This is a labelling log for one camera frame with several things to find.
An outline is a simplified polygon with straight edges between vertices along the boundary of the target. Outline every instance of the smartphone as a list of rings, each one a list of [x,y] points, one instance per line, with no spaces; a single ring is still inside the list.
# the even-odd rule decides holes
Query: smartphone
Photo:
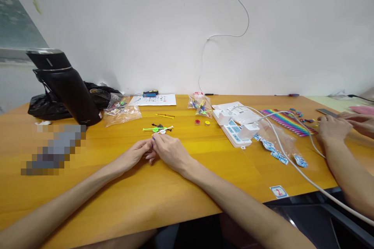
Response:
[[[318,112],[321,112],[322,114],[325,114],[325,115],[330,115],[330,116],[333,116],[333,117],[338,117],[337,114],[333,113],[333,112],[330,112],[329,110],[326,110],[326,109],[316,109]]]

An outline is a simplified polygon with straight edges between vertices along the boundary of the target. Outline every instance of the screwdriver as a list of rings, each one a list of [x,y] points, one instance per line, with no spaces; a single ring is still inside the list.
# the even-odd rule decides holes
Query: screwdriver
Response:
[[[290,93],[289,95],[274,95],[274,96],[300,96],[298,93]]]

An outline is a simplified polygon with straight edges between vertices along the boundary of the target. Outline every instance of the rainbow ruler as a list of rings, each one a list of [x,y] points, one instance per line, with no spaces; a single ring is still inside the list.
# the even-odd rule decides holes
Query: rainbow ruler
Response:
[[[271,113],[279,112],[277,109],[270,109],[270,110],[260,110],[261,113],[264,115],[269,115]],[[286,113],[280,113],[276,115],[270,116],[274,121],[279,123],[280,125],[284,126],[285,128],[291,130],[293,133],[295,133],[298,136],[308,136],[309,133],[311,135],[317,134],[317,131],[315,131],[313,128],[308,128],[306,130],[301,124],[298,123],[297,120],[295,120],[292,116],[286,114]]]

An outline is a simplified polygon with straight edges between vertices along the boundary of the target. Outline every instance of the person's hand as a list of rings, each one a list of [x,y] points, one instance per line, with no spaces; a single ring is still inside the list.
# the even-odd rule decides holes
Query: person's hand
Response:
[[[171,169],[182,175],[195,162],[178,138],[173,138],[167,134],[154,133],[152,143],[160,158]]]
[[[344,119],[322,116],[319,120],[319,135],[322,141],[344,141],[352,125]]]
[[[119,177],[137,164],[143,156],[145,156],[145,159],[150,164],[152,164],[156,157],[156,152],[152,149],[151,139],[136,142],[126,152],[103,168]]]
[[[359,133],[374,139],[374,116],[343,112],[339,118],[347,120]]]

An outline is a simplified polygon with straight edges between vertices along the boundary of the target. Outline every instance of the wire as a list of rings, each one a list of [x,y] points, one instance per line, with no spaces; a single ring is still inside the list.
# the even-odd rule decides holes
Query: wire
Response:
[[[364,100],[367,100],[367,101],[370,101],[370,102],[374,102],[374,100],[369,100],[369,99],[366,99],[366,98],[363,98],[363,97],[360,97],[358,95],[347,95],[348,97],[358,97],[358,98],[361,98],[361,99],[364,99]]]
[[[270,126],[272,127],[273,131],[274,131],[274,134],[277,138],[277,141],[279,143],[279,146],[280,146],[280,149],[282,150],[282,153],[283,155],[289,160],[289,162],[293,165],[294,168],[296,168],[297,171],[299,171],[299,173],[310,183],[312,184],[317,190],[319,190],[321,193],[323,193],[325,196],[327,196],[329,199],[331,199],[333,202],[335,202],[337,205],[339,205],[340,207],[342,207],[343,209],[347,210],[349,213],[351,213],[352,215],[356,216],[357,218],[363,220],[364,222],[368,223],[369,225],[371,226],[374,226],[374,221],[373,220],[370,220],[369,218],[365,217],[364,215],[358,213],[357,211],[353,210],[352,208],[350,208],[349,206],[346,206],[344,203],[342,203],[341,201],[337,200],[336,198],[334,198],[332,195],[330,195],[328,192],[326,192],[324,189],[322,189],[320,186],[318,186],[316,183],[314,183],[312,180],[310,180],[301,170],[300,168],[287,156],[286,152],[284,151],[283,149],[283,146],[281,144],[281,141],[279,140],[279,136],[273,126],[273,124],[267,119],[269,115],[267,116],[264,116],[261,112],[257,111],[256,109],[252,108],[252,107],[249,107],[249,106],[238,106],[238,107],[235,107],[235,108],[239,108],[239,107],[246,107],[246,108],[249,108],[253,111],[256,111],[257,113],[259,113],[261,116],[263,116],[263,118],[261,119],[266,119],[267,122],[270,124]],[[274,115],[274,114],[279,114],[279,113],[282,113],[282,112],[287,112],[289,114],[292,114],[288,111],[280,111],[280,112],[276,112],[276,113],[273,113],[271,115]],[[317,150],[317,152],[323,156],[324,158],[326,158],[323,154],[320,153],[320,151],[315,147],[314,143],[313,143],[313,147]]]
[[[198,82],[199,82],[199,88],[200,88],[200,91],[201,91],[201,92],[203,92],[203,90],[201,89],[201,85],[200,85],[200,79],[201,79],[201,76],[203,75],[204,50],[205,50],[205,46],[206,46],[206,44],[208,43],[209,39],[212,38],[212,37],[215,37],[215,36],[241,37],[241,36],[243,36],[244,34],[246,34],[247,31],[248,31],[248,28],[249,28],[249,13],[248,13],[246,7],[244,6],[244,4],[243,4],[240,0],[238,0],[238,1],[239,1],[239,3],[242,5],[242,7],[244,8],[244,10],[245,10],[245,12],[246,12],[246,14],[247,14],[247,19],[248,19],[247,28],[245,29],[245,31],[243,32],[242,35],[215,34],[215,35],[209,36],[209,38],[205,41],[205,44],[204,44],[204,46],[203,46],[203,51],[201,52],[201,69],[200,69],[200,76],[199,76],[199,80],[198,80]]]

